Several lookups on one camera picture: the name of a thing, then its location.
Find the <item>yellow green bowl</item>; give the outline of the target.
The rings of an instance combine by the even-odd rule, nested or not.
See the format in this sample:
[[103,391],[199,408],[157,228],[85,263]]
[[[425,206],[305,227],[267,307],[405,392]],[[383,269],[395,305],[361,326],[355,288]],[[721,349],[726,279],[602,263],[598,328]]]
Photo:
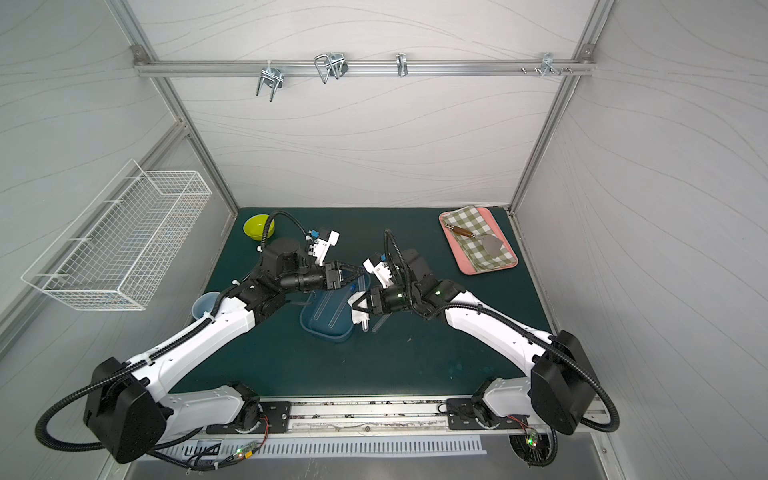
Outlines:
[[268,214],[251,216],[243,224],[243,233],[254,241],[261,241],[264,237],[264,229],[268,219]]

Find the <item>clear test tube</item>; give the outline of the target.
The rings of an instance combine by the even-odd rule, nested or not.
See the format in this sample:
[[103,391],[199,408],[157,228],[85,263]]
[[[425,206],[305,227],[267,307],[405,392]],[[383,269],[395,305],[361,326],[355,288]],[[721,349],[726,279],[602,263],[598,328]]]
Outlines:
[[351,319],[354,325],[359,325],[363,322],[361,317],[362,313],[358,312],[354,308],[353,304],[362,296],[365,289],[366,289],[366,277],[364,275],[361,275],[356,280],[354,280],[349,289],[350,295],[349,295],[349,298],[347,299],[347,304],[350,308]]
[[380,329],[383,327],[383,325],[385,324],[385,322],[386,322],[386,321],[387,321],[387,320],[388,320],[390,317],[391,317],[391,314],[386,314],[386,315],[383,315],[383,316],[381,316],[381,317],[380,317],[380,318],[379,318],[379,319],[376,321],[376,323],[375,323],[375,324],[374,324],[374,326],[372,327],[371,331],[372,331],[373,333],[377,333],[377,332],[378,332],[378,331],[379,331],[379,330],[380,330]]
[[341,294],[334,295],[329,304],[330,320],[328,321],[328,327],[334,335],[341,335],[352,326],[351,314],[347,304],[348,298],[349,293],[342,292]]

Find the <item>white gauze wipe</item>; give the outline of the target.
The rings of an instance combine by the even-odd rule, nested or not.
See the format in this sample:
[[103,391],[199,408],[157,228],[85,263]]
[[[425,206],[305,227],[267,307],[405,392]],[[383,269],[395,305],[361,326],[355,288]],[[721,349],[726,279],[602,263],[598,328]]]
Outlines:
[[350,296],[347,303],[351,309],[351,318],[354,325],[360,325],[363,332],[370,328],[370,310],[368,307],[367,291],[358,291]]

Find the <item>light blue mug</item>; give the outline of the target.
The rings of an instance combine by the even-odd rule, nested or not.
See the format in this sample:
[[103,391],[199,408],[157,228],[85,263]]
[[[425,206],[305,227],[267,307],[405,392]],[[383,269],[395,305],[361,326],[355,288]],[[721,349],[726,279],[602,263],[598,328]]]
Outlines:
[[194,320],[199,320],[204,317],[206,313],[210,313],[215,306],[216,300],[219,296],[219,292],[207,292],[198,297],[191,308],[191,315]]

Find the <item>metal clamp hook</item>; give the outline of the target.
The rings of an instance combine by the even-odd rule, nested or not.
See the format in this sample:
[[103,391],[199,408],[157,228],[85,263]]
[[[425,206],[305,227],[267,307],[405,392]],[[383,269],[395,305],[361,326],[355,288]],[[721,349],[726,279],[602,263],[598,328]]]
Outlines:
[[539,78],[550,76],[569,76],[573,73],[573,70],[569,67],[558,67],[555,64],[555,59],[551,53],[546,53],[541,58],[540,64],[532,68],[521,67],[520,72],[523,75],[535,75]]
[[268,64],[260,72],[255,95],[259,96],[262,92],[269,92],[269,101],[273,102],[276,92],[283,87],[284,75],[278,68]]
[[395,57],[397,75],[404,78],[408,75],[408,61],[405,53],[397,53]]
[[342,78],[349,70],[345,55],[338,52],[319,54],[313,64],[323,84],[327,84],[330,78]]

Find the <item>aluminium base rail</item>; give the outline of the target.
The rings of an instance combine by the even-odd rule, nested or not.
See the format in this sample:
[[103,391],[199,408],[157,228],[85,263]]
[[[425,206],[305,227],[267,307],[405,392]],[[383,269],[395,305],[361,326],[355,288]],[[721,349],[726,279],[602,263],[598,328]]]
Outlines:
[[265,397],[267,403],[288,402],[270,423],[279,438],[449,435],[443,409],[450,395]]

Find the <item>blue capped test tube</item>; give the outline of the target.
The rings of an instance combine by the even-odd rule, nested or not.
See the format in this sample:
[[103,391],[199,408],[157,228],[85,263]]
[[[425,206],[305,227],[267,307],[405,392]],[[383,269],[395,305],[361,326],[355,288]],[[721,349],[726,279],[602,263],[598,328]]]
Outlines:
[[330,332],[328,327],[328,321],[330,320],[329,304],[335,294],[325,293],[321,295],[318,300],[312,315],[313,326],[317,331],[323,333]]

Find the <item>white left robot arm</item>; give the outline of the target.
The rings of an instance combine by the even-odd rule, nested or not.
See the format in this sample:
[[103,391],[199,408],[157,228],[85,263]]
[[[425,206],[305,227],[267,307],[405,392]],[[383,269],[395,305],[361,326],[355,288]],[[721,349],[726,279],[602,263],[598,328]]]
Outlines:
[[250,432],[260,423],[258,395],[240,382],[187,394],[173,387],[231,340],[264,322],[294,292],[338,290],[363,274],[361,267],[319,262],[295,239],[268,245],[248,277],[223,291],[213,311],[129,361],[133,372],[116,379],[120,363],[110,358],[93,372],[104,386],[89,394],[84,422],[119,463],[130,463],[164,441],[208,425]]

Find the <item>wooden handled metal spatula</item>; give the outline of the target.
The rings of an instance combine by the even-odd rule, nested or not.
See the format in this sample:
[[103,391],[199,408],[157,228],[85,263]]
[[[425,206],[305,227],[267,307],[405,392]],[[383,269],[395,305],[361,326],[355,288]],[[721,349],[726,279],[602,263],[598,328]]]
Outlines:
[[478,240],[485,252],[492,257],[497,257],[501,254],[501,249],[504,243],[492,234],[475,234],[468,229],[450,224],[446,224],[446,228],[460,236]]

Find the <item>blue plastic tub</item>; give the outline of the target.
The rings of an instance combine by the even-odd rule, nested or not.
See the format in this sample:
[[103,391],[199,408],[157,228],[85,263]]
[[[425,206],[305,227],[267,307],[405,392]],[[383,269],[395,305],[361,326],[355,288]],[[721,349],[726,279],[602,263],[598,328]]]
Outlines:
[[307,298],[299,316],[301,328],[325,341],[341,343],[353,333],[355,324],[348,300],[369,287],[370,277],[364,273],[350,286],[340,290],[316,291]]

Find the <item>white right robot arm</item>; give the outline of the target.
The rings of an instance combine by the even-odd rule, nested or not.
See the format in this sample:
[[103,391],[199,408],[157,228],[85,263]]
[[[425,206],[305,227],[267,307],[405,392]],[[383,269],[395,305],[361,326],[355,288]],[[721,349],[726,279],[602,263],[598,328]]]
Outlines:
[[460,284],[437,278],[413,249],[398,260],[370,257],[363,267],[377,282],[350,298],[354,323],[367,326],[373,317],[400,311],[440,318],[524,374],[517,380],[490,379],[476,390],[470,410],[481,427],[494,428],[508,418],[520,427],[535,420],[565,435],[577,430],[596,393],[586,380],[594,371],[572,334],[552,335],[502,314]]

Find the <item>aluminium cross rail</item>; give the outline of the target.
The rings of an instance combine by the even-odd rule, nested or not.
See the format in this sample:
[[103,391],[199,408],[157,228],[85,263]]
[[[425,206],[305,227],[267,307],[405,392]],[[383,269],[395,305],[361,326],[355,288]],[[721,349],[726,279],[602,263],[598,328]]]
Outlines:
[[[524,60],[416,60],[408,61],[406,77],[487,77],[528,76],[521,67],[532,68],[541,58]],[[346,78],[397,78],[394,58],[385,60],[348,60]],[[209,78],[209,77],[258,77],[268,64],[282,71],[286,78],[317,78],[319,75],[311,60],[275,61],[157,61],[136,64],[134,69],[141,77]],[[578,62],[555,59],[558,67],[569,67],[569,76],[590,75],[596,69],[594,62]]]

